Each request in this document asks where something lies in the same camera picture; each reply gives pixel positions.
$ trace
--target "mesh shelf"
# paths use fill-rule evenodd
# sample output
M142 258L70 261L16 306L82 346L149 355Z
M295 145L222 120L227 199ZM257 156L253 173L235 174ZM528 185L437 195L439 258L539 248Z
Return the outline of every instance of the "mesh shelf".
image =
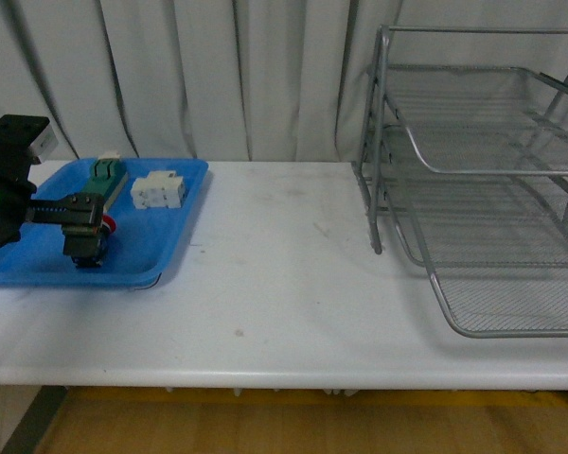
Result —
M566 125L546 115L568 96L546 81L521 68L392 66L387 93L434 172L568 176Z
M403 133L387 139L394 218L454 329L568 334L568 194L547 177L436 175Z

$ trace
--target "blue tray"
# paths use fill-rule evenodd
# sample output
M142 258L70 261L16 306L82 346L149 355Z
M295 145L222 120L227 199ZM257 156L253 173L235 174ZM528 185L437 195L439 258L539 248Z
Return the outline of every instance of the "blue tray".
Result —
M82 189L94 159L62 167L38 189L35 199L60 199ZM101 268L77 269L62 254L63 234L58 225L24 224L21 240L0 248L0 284L29 286L144 287L152 284L169 264L198 198L205 161L197 159L125 159L129 180L110 208L117 229L108 238ZM176 170L186 193L181 208L137 210L130 195L133 181L152 170Z

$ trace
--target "white table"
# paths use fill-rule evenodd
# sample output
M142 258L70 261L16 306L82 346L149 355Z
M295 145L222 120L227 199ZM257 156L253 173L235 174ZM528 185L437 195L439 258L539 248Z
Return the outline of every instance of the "white table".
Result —
M568 339L461 337L372 252L349 164L211 163L201 204L154 288L0 288L0 384L568 390Z

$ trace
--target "metal frame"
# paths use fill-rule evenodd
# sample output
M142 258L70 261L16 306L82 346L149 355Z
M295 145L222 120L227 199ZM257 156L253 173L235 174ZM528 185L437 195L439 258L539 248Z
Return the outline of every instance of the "metal frame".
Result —
M417 238L417 246L420 254L423 258L422 262L417 261L410 254L410 247L408 245L407 238L401 229L398 217L399 209L394 209L394 202L391 197L387 194L387 185L390 183L383 177L382 166L386 166L382 162L382 155L389 155L389 145L386 140L384 140L383 131L394 125L384 124L385 109L388 107L394 116L399 121L399 127L402 127L408 138L410 139L415 154L418 159L434 173L452 173L452 174L462 174L462 175L505 175L515 178L514 176L543 176L548 177L554 184L559 186L563 191L568 194L568 181L563 177L568 177L568 171L565 170L552 170L546 164L540 163L538 170L535 171L509 171L509 170L458 170L458 171L441 171L440 169L433 168L427 163L417 146L417 141L413 134L412 127L406 122L403 112L398 108L398 104L392 97L392 94L387 92L386 82L387 82L387 70L390 67L389 62L389 47L391 44L393 32L445 32L445 33L498 33L498 34L568 34L568 29L545 29L545 28L531 28L531 29L507 29L507 28L464 28L464 27L426 27L426 26L381 26L377 32L375 47L373 53L372 64L369 71L369 82L367 97L364 109L364 122L362 130L362 143L360 146L360 153L358 161L352 163L354 172L358 179L358 183L361 188L361 192L364 198L364 204L366 206L368 224L370 228L370 240L371 245L375 253L382 253L381 238L379 235L379 228L377 225L377 218L381 214L390 213L396 225L396 230L398 232L399 238L402 242L404 250L407 252L408 256L413 259L413 262L425 267L430 283L434 290L435 296L440 303L442 311L449 325L457 331L459 334L468 337L476 338L500 338L500 337L568 337L568 330L491 330L484 332L474 332L468 331L456 324L453 319L450 307L448 305L446 296L442 291L442 287L439 283L437 272L435 269L435 264L433 263L429 251L427 250L427 245L421 230L421 226L417 220L417 216L414 213L414 207L412 201L407 197L407 191L401 190L402 205L409 216L409 220L412 223L414 234ZM519 70L525 71L528 76L538 80L539 82L545 83L548 86L558 90L554 99L549 104L546 109L545 114L541 117L543 121L548 121L548 118L558 107L562 94L568 96L568 75L564 81L556 80L548 77L544 74L537 74L532 71L525 70L523 68L517 68ZM371 169L369 169L369 176L365 175L366 169L364 165L370 164ZM406 185L405 177L403 175L397 176L398 184L401 186ZM385 201L387 206L381 206L381 201ZM566 204L566 209L564 211L563 220L557 225L559 229L566 229L568 226L568 203Z

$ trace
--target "metal rod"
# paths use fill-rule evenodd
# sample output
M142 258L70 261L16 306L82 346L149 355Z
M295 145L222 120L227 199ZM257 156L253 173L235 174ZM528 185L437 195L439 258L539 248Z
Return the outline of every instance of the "metal rod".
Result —
M487 26L390 26L391 31L425 33L493 33L519 35L568 35L568 28L497 28Z
M521 180L519 178L513 178L513 181L518 184L524 191L530 194L535 201L541 206L544 213L549 217L551 222L556 226L560 235L564 237L564 239L568 242L568 228L561 219L558 218L558 214L556 210L554 210L549 202L541 195L541 193L532 187L529 183Z
M551 88L555 88L559 92L563 92L565 95L568 95L568 84L562 82L561 80L552 78L551 76L544 73L540 74L532 73L532 76L540 80L541 82L546 83Z
M368 212L368 208L370 207L370 191L368 189L368 185L366 184L366 178L362 174L362 169L358 163L351 163L351 168L353 169L353 173L356 176L356 180L358 180L358 186L360 187L360 193L362 194L362 200L364 201L364 208L366 209L366 213Z
M394 221L394 227L396 229L396 233L398 234L398 238L401 243L401 247L404 250L404 253L406 253L406 256L410 259L412 263L414 263L419 267L424 267L425 264L423 263L423 261L413 256L412 250L410 248L410 243L408 242L408 239L406 238L406 235L404 234L404 231L401 227L401 223L399 222L398 210L394 206L395 202L391 197L391 191L386 190L386 194L387 195L385 197L385 202L387 203L387 207L389 208L389 213L391 214L392 220ZM408 209L404 207L403 210L404 210L404 215L407 216Z
M549 120L548 118L551 117L551 115L548 116L539 115L538 113L529 110L524 111L524 114L532 121L534 121L539 128L542 128L542 130L535 131L533 136L530 138L530 142L528 142L528 145L525 146L526 148L532 148L536 140L540 136L542 136L542 134L545 131L550 132L552 135L556 136L560 141L568 145L568 131L560 128L557 124Z
M379 98L377 102L377 115L375 119L375 135L373 138L373 155L372 155L372 193L370 194L370 207L368 208L368 225L370 227L370 236L372 240L372 248L375 253L382 252L381 237L379 236L379 227L377 226L377 208L379 206L379 191L382 186L381 175L381 152L382 152L382 127L385 110L385 85L387 74L387 59L389 50L389 31L386 26L380 28L381 40L377 43L380 49L378 58L378 89Z
M372 55L372 62L370 64L368 90L366 94L366 104L364 106L364 121L362 125L362 143L360 146L360 156L358 157L358 168L362 172L362 165L366 159L366 147L368 146L368 123L370 120L370 111L372 110L372 100L375 92L375 83L377 77L377 66L379 65L379 48L381 42L382 29L379 28L375 38L375 50Z
M536 114L529 114L526 113L533 121L543 121L543 122L548 122L548 120L544 117L541 117L540 115L536 115ZM563 190L566 194L568 194L568 181L564 180L563 178L561 178L561 176L559 175L559 172L554 172L554 171L550 171L549 166L547 165L547 163L544 163L541 159L539 159L534 153L530 152L529 149L532 148L537 140L537 136L538 134L533 135L530 138L530 141L528 143L528 145L526 147L521 147L520 151L524 152L524 155L527 159L530 160L530 162L538 167L541 168L543 172L545 172L545 176L549 178L549 180L551 180L553 183L555 183L557 186L559 186L559 188L561 190Z

